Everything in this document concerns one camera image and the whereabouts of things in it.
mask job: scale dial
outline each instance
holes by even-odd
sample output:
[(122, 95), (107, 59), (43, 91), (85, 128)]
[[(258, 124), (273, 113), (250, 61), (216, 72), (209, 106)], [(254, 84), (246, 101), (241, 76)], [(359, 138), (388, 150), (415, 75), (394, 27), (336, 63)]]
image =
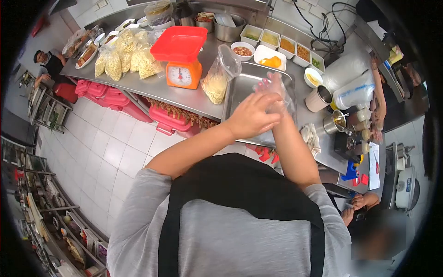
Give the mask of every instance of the scale dial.
[(192, 83), (191, 72), (184, 67), (168, 67), (167, 77), (169, 81), (177, 86), (189, 86)]

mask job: rice cooker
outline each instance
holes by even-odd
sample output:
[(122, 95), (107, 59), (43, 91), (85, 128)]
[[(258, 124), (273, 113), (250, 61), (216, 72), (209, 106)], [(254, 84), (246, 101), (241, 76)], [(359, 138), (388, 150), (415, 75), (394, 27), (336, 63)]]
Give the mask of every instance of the rice cooker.
[(416, 170), (414, 166), (400, 171), (397, 181), (395, 205), (397, 208), (411, 210), (418, 201), (420, 187), (416, 180)]

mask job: sleeve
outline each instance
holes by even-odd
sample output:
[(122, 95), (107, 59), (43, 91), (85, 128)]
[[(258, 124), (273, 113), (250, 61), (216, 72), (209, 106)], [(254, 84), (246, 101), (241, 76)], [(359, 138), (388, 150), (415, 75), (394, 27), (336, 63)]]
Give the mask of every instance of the sleeve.
[(39, 73), (37, 74), (37, 78), (42, 76), (43, 74), (48, 74), (48, 70), (46, 69), (46, 67), (41, 66), (39, 69)]
[(52, 48), (52, 49), (50, 50), (50, 52), (51, 52), (52, 54), (56, 55), (56, 56), (61, 54), (61, 52), (60, 52), (59, 50), (55, 49), (55, 48)]
[(334, 207), (331, 199), (322, 184), (313, 184), (304, 190), (305, 194), (320, 208), (320, 214), (327, 231), (342, 248), (351, 244), (351, 235), (345, 226), (338, 210)]
[(171, 190), (171, 177), (152, 169), (140, 170), (123, 203), (112, 232), (113, 244), (124, 244), (143, 228), (148, 228), (158, 206)]

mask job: paper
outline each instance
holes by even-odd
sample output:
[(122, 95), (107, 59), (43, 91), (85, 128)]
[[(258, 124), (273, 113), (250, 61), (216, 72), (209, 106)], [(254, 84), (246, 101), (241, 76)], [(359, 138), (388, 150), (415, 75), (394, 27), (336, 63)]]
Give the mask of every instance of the paper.
[(374, 190), (380, 187), (380, 155), (378, 144), (369, 142), (369, 184), (368, 190)]

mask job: plastic bag roll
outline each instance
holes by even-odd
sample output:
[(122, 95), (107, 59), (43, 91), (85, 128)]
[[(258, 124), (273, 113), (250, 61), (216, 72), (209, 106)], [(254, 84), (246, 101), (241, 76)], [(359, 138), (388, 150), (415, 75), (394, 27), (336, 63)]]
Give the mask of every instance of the plastic bag roll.
[(371, 68), (371, 57), (365, 51), (355, 51), (338, 58), (325, 69), (324, 86), (333, 94)]

